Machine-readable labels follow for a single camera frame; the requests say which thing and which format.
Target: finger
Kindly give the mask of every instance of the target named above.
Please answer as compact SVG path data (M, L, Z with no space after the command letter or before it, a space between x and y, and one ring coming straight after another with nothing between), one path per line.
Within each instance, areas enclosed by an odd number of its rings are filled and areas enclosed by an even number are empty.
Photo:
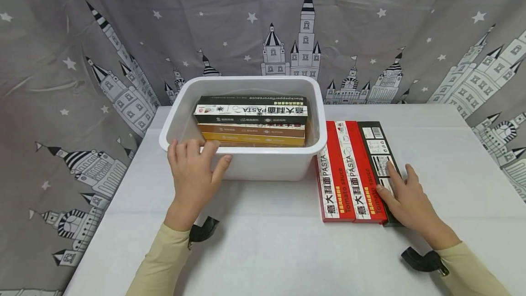
M217 150L220 145L221 142L219 141L207 141L207 143L205 143L205 146L203 147L203 153L201 153L201 155L208 162L212 162L212 158L214 157L215 153L217 153Z
M186 156L188 158L198 157L198 155L200 154L201 146L203 146L204 144L205 142L203 140L188 140L188 145L186 146Z
M419 183L418 181L418 175L416 175L415 169L410 164L405 165L405 170L407 171L407 182L409 184L415 184L417 185Z
M188 141L177 144L177 148L175 150L177 154L177 162L186 160L186 146L187 145L188 145Z
M405 183L400 174L396 171L395 165L391 162L387 162L387 171L389 172L389 176L391 178L391 181L394 184L394 187L397 188L404 188Z
M391 191L389 189L384 188L380 184L376 186L376 192L378 192L378 195L380 195L380 198L384 200L385 204L389 209L392 211L393 208L400 206L400 202L395 199L395 197L392 195Z
M223 155L221 159L217 162L216 168L214 169L214 172L212 173L212 183L215 185L221 183L223 176L225 175L225 172L227 171L228 167L230 166L230 163L232 161L231 155Z
M168 146L168 162L170 165L177 163L177 154L176 149L177 147L177 140L173 140L172 143Z

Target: white star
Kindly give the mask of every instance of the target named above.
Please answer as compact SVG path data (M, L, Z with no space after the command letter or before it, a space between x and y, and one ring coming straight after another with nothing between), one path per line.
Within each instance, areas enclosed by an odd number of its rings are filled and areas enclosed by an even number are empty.
M51 185L49 185L49 181L45 181L44 184L42 184L41 188L43 188L44 190L51 188Z
M73 62L71 58L68 57L67 60L63 60L63 62L66 63L68 69L77 70L77 68L75 67L75 64L77 63Z
M248 14L248 19L250 21L250 23L254 24L254 21L257 20L257 17L256 17L256 13L252 14L252 13L249 13Z
M0 13L0 18L7 22L11 22L11 20L13 19L13 17L10 16L8 13Z
M477 15L475 16L472 16L471 18L475 20L474 23L477 23L478 21L484 21L484 16L486 15L487 13L481 13L480 11L477 12Z
M387 9L381 9L380 12L376 13L378 15L378 18L381 18L382 16L385 16L385 12L387 12Z

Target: white table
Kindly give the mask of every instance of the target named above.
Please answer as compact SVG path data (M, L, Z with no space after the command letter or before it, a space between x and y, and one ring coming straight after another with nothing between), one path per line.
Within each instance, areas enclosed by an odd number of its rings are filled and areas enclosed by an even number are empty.
M168 111L157 111L66 296L125 294L174 195L158 144ZM380 121L437 213L512 295L523 295L526 206L453 107L326 106L326 118ZM440 283L400 258L409 245L429 250L414 233L324 224L320 212L314 169L294 183L225 181L198 221L221 223L194 245L176 295L442 295Z

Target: spire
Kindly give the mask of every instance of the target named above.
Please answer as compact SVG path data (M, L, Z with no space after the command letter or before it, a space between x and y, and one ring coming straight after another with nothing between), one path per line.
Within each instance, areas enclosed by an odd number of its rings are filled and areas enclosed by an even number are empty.
M281 41L276 36L276 33L274 32L274 25L273 23L270 23L270 32L267 36L267 39L264 41L266 46L281 46Z
M523 153L525 153L525 151L526 151L526 148L514 148L512 150L516 158L520 157Z
M501 47L498 47L496 50L488 53L488 56L491 56L492 58L499 58L503 47L504 45L502 45Z
M482 36L482 38L475 44L475 46L483 46L486 44L486 40L488 39L488 36L491 32L491 30L493 30L495 27L495 25L492 25L489 30L485 33L484 36Z
M490 120L491 123L494 123L495 120L500 116L502 112L499 112L499 113L495 113L494 115L492 116L488 116L487 118Z
M314 46L314 50L312 51L314 54L321 54L320 47L318 46L318 42L316 41L316 46Z
M519 67L521 66L522 64L522 61L524 61L524 59L518 61L517 63L515 63L514 65L511 66L511 70L515 73L517 73L517 71L519 71Z
M295 40L294 40L294 44L293 44L293 49L290 50L290 53L291 54L298 53L298 46L295 44Z

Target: orange pasta box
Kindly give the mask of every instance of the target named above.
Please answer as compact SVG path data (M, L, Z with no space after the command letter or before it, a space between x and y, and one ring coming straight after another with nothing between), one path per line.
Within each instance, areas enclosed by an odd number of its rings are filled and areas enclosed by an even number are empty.
M374 136L372 128L380 126L379 123L367 122L363 126L360 122L326 123L327 145L317 156L323 222L399 225L376 192L378 183L388 183L387 160L394 162L385 138L366 138Z

